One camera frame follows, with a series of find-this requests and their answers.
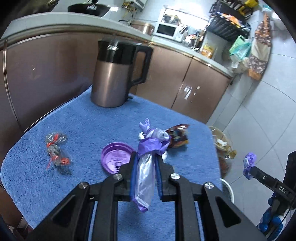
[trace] blue table cloth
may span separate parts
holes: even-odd
[[[189,144],[168,149],[166,162],[195,183],[213,182],[221,188],[220,170],[212,135],[206,125],[173,110],[134,96],[117,108],[103,108],[90,100],[91,87],[46,116],[8,152],[1,180],[17,208],[35,228],[81,181],[102,182],[109,174],[101,166],[101,151],[111,142],[138,146],[139,122],[167,129],[190,124]],[[62,171],[46,152],[45,136],[53,131],[68,135],[62,148],[71,164]],[[149,211],[140,213],[134,203],[118,206],[118,240],[175,240],[174,203],[162,203],[155,187]]]

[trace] microwave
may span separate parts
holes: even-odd
[[[180,33],[183,27],[171,23],[157,22],[154,28],[153,35],[182,42],[184,33]]]

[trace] purple bag on arm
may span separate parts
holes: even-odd
[[[145,124],[140,123],[140,128],[145,138],[138,145],[139,162],[133,202],[144,213],[149,209],[154,194],[156,155],[162,155],[166,151],[170,137],[164,130],[151,129],[148,118],[145,119]]]
[[[249,152],[245,157],[244,157],[244,171],[243,171],[243,175],[247,178],[247,179],[252,179],[254,178],[251,174],[250,174],[250,169],[252,167],[255,166],[255,161],[257,159],[256,154]]]

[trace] candy wrapper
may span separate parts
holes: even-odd
[[[47,169],[49,168],[51,162],[53,162],[57,167],[68,165],[70,163],[70,159],[65,156],[62,149],[58,146],[65,143],[66,140],[67,136],[58,132],[53,132],[45,137],[47,152],[51,157],[47,165]]]
[[[169,148],[175,148],[189,143],[186,130],[188,127],[188,124],[180,124],[166,130],[171,137]]]
[[[243,175],[249,180],[253,178],[253,176],[250,174],[250,169],[255,166],[256,159],[257,159],[256,154],[252,152],[249,152],[248,155],[246,155],[244,158]]]
[[[132,200],[144,213],[149,209],[154,194],[156,155],[162,155],[166,151],[170,136],[164,130],[151,129],[149,119],[145,120],[145,124],[140,123],[140,128],[145,138],[138,145],[135,195]]]

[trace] black kettle lid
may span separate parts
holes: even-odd
[[[132,64],[137,44],[118,39],[100,40],[97,60],[115,64]]]

